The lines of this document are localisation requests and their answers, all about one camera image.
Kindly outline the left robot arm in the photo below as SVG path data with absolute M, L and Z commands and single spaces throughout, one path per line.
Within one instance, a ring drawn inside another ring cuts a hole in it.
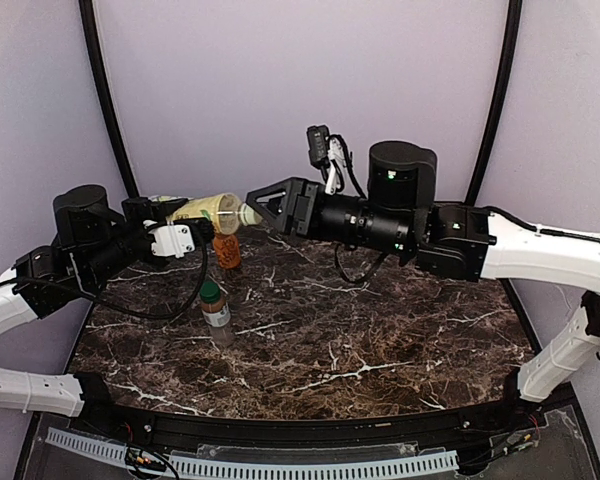
M 42 320 L 70 302 L 94 300 L 115 274 L 151 251 L 142 220 L 110 209 L 99 185 L 76 187 L 53 201 L 56 235 L 0 276 L 0 336 Z M 109 401 L 97 374 L 34 374 L 0 368 L 0 409 L 77 417 L 90 402 Z

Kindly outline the green cap brown bottle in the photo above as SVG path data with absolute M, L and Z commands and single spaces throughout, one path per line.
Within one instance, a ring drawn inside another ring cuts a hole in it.
M 221 346 L 230 345 L 234 340 L 231 311 L 220 286 L 214 281 L 205 281 L 199 291 L 199 300 L 214 342 Z

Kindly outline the black frame post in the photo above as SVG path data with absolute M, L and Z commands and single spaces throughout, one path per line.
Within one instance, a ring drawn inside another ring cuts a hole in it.
M 491 159 L 513 68 L 522 8 L 522 0 L 510 0 L 507 4 L 503 40 L 492 98 L 478 154 L 464 199 L 464 203 L 469 206 L 476 205 Z
M 78 7 L 93 83 L 96 89 L 101 115 L 110 141 L 115 164 L 127 196 L 131 198 L 139 197 L 140 191 L 127 154 L 108 81 L 98 31 L 95 3 L 91 0 L 79 0 Z

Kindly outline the yellow tea bottle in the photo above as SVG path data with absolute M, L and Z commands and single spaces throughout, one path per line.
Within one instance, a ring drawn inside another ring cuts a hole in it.
M 187 199 L 185 204 L 168 216 L 168 220 L 206 218 L 212 222 L 216 234 L 235 234 L 243 225 L 238 210 L 245 203 L 234 193 L 222 193 L 211 197 Z

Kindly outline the pale cream bottle cap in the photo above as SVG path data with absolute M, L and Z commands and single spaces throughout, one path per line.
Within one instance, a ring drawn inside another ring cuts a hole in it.
M 259 225 L 262 222 L 262 217 L 246 203 L 240 206 L 238 219 L 243 226 Z

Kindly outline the black front rail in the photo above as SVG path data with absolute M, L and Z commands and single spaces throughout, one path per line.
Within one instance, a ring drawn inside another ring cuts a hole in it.
M 414 441 L 419 446 L 480 443 L 532 425 L 543 407 L 496 401 L 424 414 L 358 420 L 240 420 L 94 404 L 70 425 L 158 449 L 202 444 L 239 447 L 353 447 Z

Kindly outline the orange tea bottle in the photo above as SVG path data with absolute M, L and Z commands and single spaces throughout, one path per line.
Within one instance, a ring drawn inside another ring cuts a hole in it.
M 235 234 L 216 234 L 212 244 L 217 257 L 217 262 L 222 269 L 234 270 L 240 267 L 240 247 Z

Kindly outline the right black frame post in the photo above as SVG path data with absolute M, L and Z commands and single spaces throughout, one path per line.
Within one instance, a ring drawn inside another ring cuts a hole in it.
M 476 205 L 491 159 L 513 68 L 522 8 L 522 0 L 510 0 L 507 4 L 503 40 L 492 98 L 478 154 L 464 199 L 464 203 L 469 206 Z

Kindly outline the left black frame post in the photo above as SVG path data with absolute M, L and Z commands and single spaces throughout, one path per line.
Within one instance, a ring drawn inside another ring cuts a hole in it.
M 108 81 L 98 31 L 95 3 L 91 0 L 79 0 L 78 7 L 93 83 L 96 89 L 101 115 L 110 141 L 115 164 L 127 196 L 131 198 L 139 197 L 140 191 L 127 154 Z

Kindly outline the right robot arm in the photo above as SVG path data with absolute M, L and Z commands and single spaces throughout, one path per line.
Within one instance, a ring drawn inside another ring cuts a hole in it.
M 291 177 L 251 191 L 246 202 L 282 234 L 369 248 L 444 278 L 582 289 L 568 324 L 514 374 L 514 397 L 539 403 L 600 354 L 600 233 L 531 224 L 495 207 L 436 202 L 436 169 L 433 151 L 381 141 L 369 150 L 365 196 Z

